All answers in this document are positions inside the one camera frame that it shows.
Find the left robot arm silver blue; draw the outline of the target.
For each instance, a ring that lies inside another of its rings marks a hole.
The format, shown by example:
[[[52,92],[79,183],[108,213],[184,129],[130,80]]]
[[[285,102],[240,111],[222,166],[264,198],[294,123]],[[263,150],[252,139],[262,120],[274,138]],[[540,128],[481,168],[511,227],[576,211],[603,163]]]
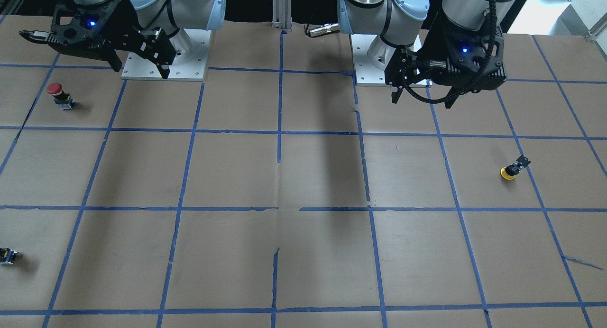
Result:
[[[310,38],[340,31],[374,35],[369,58],[384,72],[392,102],[403,91],[450,109],[466,93],[493,91],[507,80],[500,23],[516,0],[442,0],[422,47],[412,49],[429,0],[338,0],[335,24],[309,29]]]

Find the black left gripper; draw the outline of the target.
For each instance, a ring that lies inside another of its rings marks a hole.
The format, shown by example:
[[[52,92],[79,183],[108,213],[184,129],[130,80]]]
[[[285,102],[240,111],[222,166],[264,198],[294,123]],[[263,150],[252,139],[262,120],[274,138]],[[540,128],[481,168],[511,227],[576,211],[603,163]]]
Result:
[[[386,84],[392,86],[392,103],[397,104],[403,91],[429,104],[444,103],[451,109],[468,92],[493,91],[506,80],[503,62],[503,33],[497,18],[488,12],[481,17],[479,31],[468,30],[452,22],[440,10],[432,22],[421,49],[397,47],[386,65]],[[442,98],[428,99],[412,90],[412,84],[430,80],[449,86]]]

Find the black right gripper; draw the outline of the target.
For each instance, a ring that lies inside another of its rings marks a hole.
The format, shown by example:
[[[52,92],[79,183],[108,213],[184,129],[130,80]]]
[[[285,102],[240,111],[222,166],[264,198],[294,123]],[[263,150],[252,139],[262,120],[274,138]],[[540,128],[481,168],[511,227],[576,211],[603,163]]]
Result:
[[[153,63],[163,80],[176,57],[164,29],[143,28],[130,0],[58,0],[49,31],[22,30],[19,35],[63,55],[108,62],[116,73],[123,67],[116,51],[133,52]]]

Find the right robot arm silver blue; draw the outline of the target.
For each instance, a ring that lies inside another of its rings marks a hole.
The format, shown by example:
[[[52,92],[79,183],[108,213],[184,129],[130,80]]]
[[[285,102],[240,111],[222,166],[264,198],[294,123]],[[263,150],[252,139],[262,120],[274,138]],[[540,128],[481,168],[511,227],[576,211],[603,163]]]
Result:
[[[19,34],[128,80],[201,82],[225,12],[226,0],[58,0],[48,31]]]

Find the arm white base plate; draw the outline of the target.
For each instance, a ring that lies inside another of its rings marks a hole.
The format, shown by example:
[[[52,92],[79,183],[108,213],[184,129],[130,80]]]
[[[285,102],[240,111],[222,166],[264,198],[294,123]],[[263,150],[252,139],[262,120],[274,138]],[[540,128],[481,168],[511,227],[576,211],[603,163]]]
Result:
[[[385,69],[395,51],[377,35],[350,36],[356,84],[358,86],[386,87]]]
[[[135,53],[128,54],[121,76],[126,80],[202,82],[212,34],[210,30],[182,28],[171,38],[178,55],[169,67],[170,74],[167,79],[161,78],[153,63]]]

